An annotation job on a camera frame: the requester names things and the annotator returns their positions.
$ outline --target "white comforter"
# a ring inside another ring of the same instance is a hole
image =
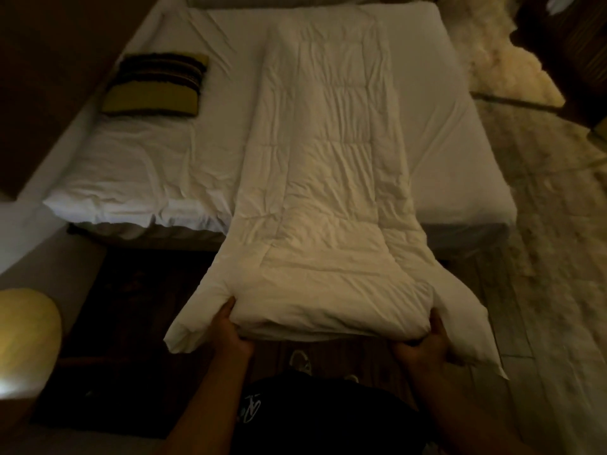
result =
[[[486,310],[415,218],[389,45],[361,10],[271,34],[236,213],[169,349],[196,348],[231,295],[242,334],[273,340],[410,340],[436,306],[463,359],[499,365]]]

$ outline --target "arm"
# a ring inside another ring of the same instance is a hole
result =
[[[443,374],[449,338],[435,309],[431,333],[418,346],[394,343],[392,352],[404,367],[415,398],[428,414],[442,442],[458,455],[536,455],[480,408],[468,401]]]
[[[240,393],[254,345],[242,340],[230,321],[236,300],[219,310],[209,328],[215,348],[200,388],[157,455],[227,455]]]

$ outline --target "yellow pillow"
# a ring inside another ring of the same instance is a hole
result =
[[[196,116],[208,60],[203,54],[173,52],[128,56],[110,83],[101,112]]]

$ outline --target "pillow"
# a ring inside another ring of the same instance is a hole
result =
[[[343,3],[360,4],[379,0],[188,0],[194,8],[295,8],[297,6],[325,6]]]
[[[113,116],[196,116],[208,62],[203,54],[127,56],[110,83],[101,112]]]

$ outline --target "forearm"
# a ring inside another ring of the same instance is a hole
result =
[[[213,358],[159,455],[229,453],[248,363],[249,357],[240,354],[217,354]]]
[[[408,376],[420,408],[454,455],[536,455],[504,425],[468,401],[440,372],[409,370]]]

